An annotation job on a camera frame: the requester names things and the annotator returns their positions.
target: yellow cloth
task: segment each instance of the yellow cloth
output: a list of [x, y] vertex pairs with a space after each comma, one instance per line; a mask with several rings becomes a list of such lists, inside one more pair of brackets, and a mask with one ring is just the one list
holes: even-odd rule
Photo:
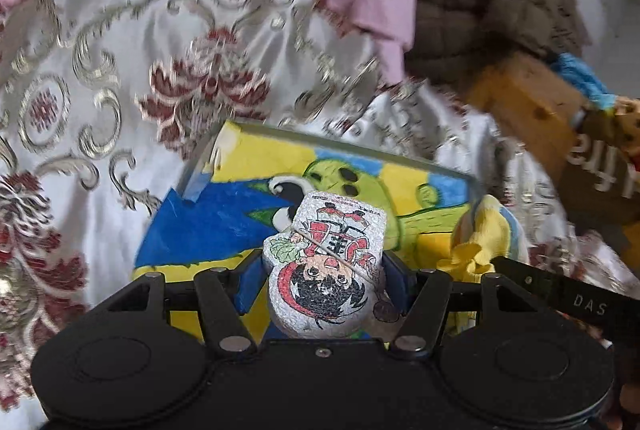
[[479, 283], [484, 273], [494, 271], [491, 260], [495, 257], [522, 258], [522, 248], [513, 247], [522, 241], [519, 233], [514, 236], [519, 228], [505, 207], [486, 195], [462, 216], [453, 233], [450, 256], [437, 267], [454, 280]]

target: silver embroidery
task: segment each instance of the silver embroidery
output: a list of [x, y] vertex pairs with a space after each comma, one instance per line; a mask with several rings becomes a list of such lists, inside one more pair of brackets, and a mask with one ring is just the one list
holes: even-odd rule
[[94, 140], [94, 129], [91, 125], [84, 125], [78, 136], [80, 151], [91, 159], [102, 159], [116, 147], [116, 142], [122, 130], [122, 109], [118, 97], [108, 88], [103, 88], [94, 96], [94, 105], [98, 109], [109, 106], [113, 109], [114, 126], [113, 134], [104, 142], [97, 143]]
[[44, 161], [33, 171], [36, 177], [42, 177], [47, 174], [64, 174], [78, 176], [80, 186], [86, 191], [95, 190], [100, 181], [100, 173], [98, 168], [91, 162], [81, 157], [76, 157], [72, 152], [68, 154], [53, 157]]
[[15, 174], [18, 171], [18, 158], [15, 156], [14, 150], [4, 137], [0, 137], [0, 159], [5, 162], [7, 173]]
[[44, 10], [46, 13], [50, 21], [51, 30], [42, 31], [45, 37], [33, 48], [32, 54], [27, 54], [26, 50], [22, 47], [18, 49], [15, 59], [11, 63], [12, 69], [17, 74], [29, 74], [34, 67], [49, 56], [51, 49], [55, 47], [58, 42], [61, 42], [60, 34], [62, 25], [58, 18], [56, 3], [54, 0], [38, 0], [36, 3], [36, 12], [41, 10]]
[[273, 29], [274, 31], [280, 31], [284, 29], [285, 24], [286, 21], [284, 19], [284, 16], [276, 16], [273, 20], [271, 20], [271, 29]]
[[543, 199], [549, 199], [552, 201], [558, 200], [558, 194], [554, 190], [554, 187], [548, 183], [544, 183], [542, 181], [538, 181], [536, 183], [536, 192]]
[[3, 307], [6, 305], [0, 309], [0, 333], [9, 333], [33, 318], [38, 308], [38, 297], [34, 293], [33, 279], [17, 259], [0, 265], [0, 299]]
[[[30, 107], [32, 106], [32, 98], [34, 97], [35, 92], [38, 91], [42, 84], [48, 80], [55, 82], [57, 87], [60, 89], [62, 103], [59, 104], [60, 113], [57, 114], [57, 124], [54, 132], [44, 141], [36, 142], [27, 132], [26, 116], [28, 113], [31, 113]], [[53, 146], [55, 146], [58, 141], [60, 141], [60, 138], [65, 131], [66, 121], [69, 116], [69, 107], [69, 89], [64, 79], [62, 79], [60, 76], [57, 76], [56, 74], [51, 73], [42, 74], [40, 77], [34, 79], [27, 90], [24, 91], [22, 101], [20, 102], [20, 110], [18, 112], [18, 134], [20, 134], [22, 145], [29, 151], [34, 153], [41, 153], [44, 150], [53, 148]]]
[[585, 267], [585, 271], [588, 276], [598, 278], [600, 277], [604, 283], [609, 286], [609, 290], [620, 295], [629, 296], [628, 287], [613, 275], [613, 273], [607, 269], [607, 266], [594, 254], [581, 255], [580, 261]]
[[320, 76], [319, 82], [313, 89], [298, 96], [292, 109], [286, 112], [280, 126], [308, 123], [314, 120], [326, 103], [333, 96], [336, 96], [341, 116], [327, 122], [324, 131], [329, 135], [339, 136], [364, 113], [366, 106], [359, 101], [353, 91], [367, 74], [377, 73], [378, 60], [371, 58], [367, 63], [358, 66], [356, 77], [341, 76], [335, 70], [335, 58], [323, 52], [313, 41], [306, 38], [305, 29], [308, 28], [308, 22], [315, 5], [316, 3], [304, 8], [295, 7], [291, 16], [296, 28], [294, 47], [299, 52], [306, 52], [315, 61]]
[[210, 31], [216, 28], [216, 17], [214, 16], [213, 11], [204, 6], [200, 0], [188, 0], [186, 7], [190, 13], [202, 18], [209, 26]]
[[76, 36], [76, 43], [72, 52], [72, 66], [74, 74], [82, 84], [94, 88], [97, 84], [119, 85], [116, 74], [116, 64], [113, 53], [108, 50], [100, 52], [101, 62], [97, 68], [92, 68], [89, 52], [89, 36], [100, 37], [111, 29], [114, 20], [119, 20], [124, 13], [135, 20], [153, 3], [158, 0], [142, 0], [132, 2], [127, 0], [124, 5], [105, 7], [98, 15], [82, 26]]
[[2, 116], [0, 117], [0, 130], [4, 130], [9, 126], [9, 111], [5, 110], [2, 112]]
[[176, 0], [169, 0], [166, 3], [166, 10], [169, 14], [177, 15], [180, 12], [180, 6], [176, 3]]
[[76, 28], [76, 21], [69, 20], [66, 24], [66, 30], [64, 32], [60, 32], [60, 35], [57, 37], [56, 42], [58, 47], [60, 48], [71, 48], [74, 46], [74, 38], [73, 32]]
[[370, 122], [370, 127], [374, 129], [374, 135], [378, 138], [378, 143], [381, 146], [387, 146], [393, 153], [404, 157], [415, 155], [412, 151], [411, 138], [396, 135], [391, 125], [388, 122], [380, 121], [375, 111], [367, 113], [367, 119]]
[[291, 7], [295, 0], [284, 0], [283, 2], [277, 2], [276, 0], [262, 0], [260, 5], [258, 5], [252, 11], [247, 12], [245, 15], [240, 16], [234, 24], [231, 26], [231, 31], [233, 34], [238, 34], [238, 32], [250, 25], [252, 22], [254, 23], [263, 23], [266, 21], [269, 15], [277, 11], [283, 11], [284, 9]]
[[146, 207], [149, 212], [149, 216], [151, 216], [155, 211], [158, 210], [158, 208], [162, 204], [162, 201], [160, 201], [160, 199], [158, 199], [156, 196], [152, 195], [149, 190], [131, 190], [127, 186], [127, 177], [129, 177], [129, 172], [122, 172], [119, 177], [116, 177], [115, 169], [116, 165], [120, 161], [127, 161], [129, 168], [133, 170], [136, 168], [136, 158], [133, 156], [133, 152], [131, 150], [120, 150], [114, 153], [109, 160], [109, 176], [111, 177], [111, 182], [120, 194], [122, 205], [124, 206], [124, 208], [132, 209], [133, 211], [135, 211], [136, 201], [138, 201]]
[[534, 182], [525, 158], [525, 149], [520, 142], [513, 148], [516, 175], [515, 178], [508, 176], [504, 179], [505, 198], [510, 203], [510, 211], [522, 225], [527, 240], [537, 242], [540, 239], [539, 230], [546, 218], [555, 213], [555, 208], [552, 203], [545, 201], [552, 198], [551, 187]]

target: round pad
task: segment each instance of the round pad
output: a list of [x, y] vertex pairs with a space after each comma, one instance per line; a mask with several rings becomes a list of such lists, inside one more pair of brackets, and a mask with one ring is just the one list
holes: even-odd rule
[[610, 353], [570, 322], [538, 313], [504, 315], [442, 349], [444, 380], [496, 424], [568, 424], [596, 412], [612, 388]]
[[37, 353], [31, 381], [51, 415], [86, 426], [163, 416], [204, 381], [204, 347], [187, 333], [135, 312], [78, 322]]

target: screw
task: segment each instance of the screw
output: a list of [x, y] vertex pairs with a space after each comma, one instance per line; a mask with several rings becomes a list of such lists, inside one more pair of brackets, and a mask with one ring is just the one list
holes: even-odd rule
[[324, 347], [316, 349], [316, 356], [318, 356], [318, 358], [328, 358], [331, 354], [331, 350], [325, 349]]
[[219, 345], [226, 352], [244, 352], [251, 347], [251, 340], [244, 336], [227, 336], [220, 340]]
[[406, 352], [418, 352], [426, 347], [427, 342], [420, 336], [400, 336], [395, 340], [396, 347]]

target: white embroidered fabric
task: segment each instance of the white embroidered fabric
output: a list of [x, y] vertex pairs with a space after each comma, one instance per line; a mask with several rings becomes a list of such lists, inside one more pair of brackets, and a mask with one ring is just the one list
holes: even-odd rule
[[27, 0], [0, 52], [3, 429], [44, 421], [31, 358], [129, 281], [226, 117], [434, 160], [507, 201], [531, 244], [567, 234], [545, 172], [490, 116], [427, 82], [385, 87], [371, 38], [316, 0]]

